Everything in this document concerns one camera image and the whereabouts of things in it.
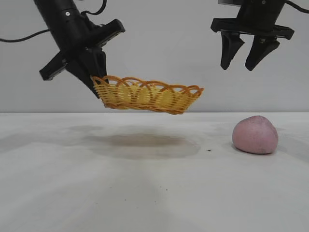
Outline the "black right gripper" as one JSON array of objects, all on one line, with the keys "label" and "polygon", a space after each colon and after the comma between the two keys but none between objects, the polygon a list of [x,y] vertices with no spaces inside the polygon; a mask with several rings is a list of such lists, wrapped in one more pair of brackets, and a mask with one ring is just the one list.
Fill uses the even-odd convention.
[{"label": "black right gripper", "polygon": [[227,70],[238,50],[244,45],[241,34],[253,35],[253,44],[245,62],[252,71],[267,55],[276,50],[278,38],[291,39],[294,30],[276,24],[283,0],[244,0],[236,18],[214,18],[211,30],[221,32],[221,67]]}]

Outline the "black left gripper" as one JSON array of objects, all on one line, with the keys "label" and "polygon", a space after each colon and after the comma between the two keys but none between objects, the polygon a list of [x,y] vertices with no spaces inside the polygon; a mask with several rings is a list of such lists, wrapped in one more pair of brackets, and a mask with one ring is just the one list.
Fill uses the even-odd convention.
[{"label": "black left gripper", "polygon": [[106,54],[102,47],[125,32],[120,20],[96,25],[79,12],[72,0],[36,0],[35,5],[52,34],[59,53],[40,70],[44,81],[67,70],[99,98],[92,76],[105,77]]}]

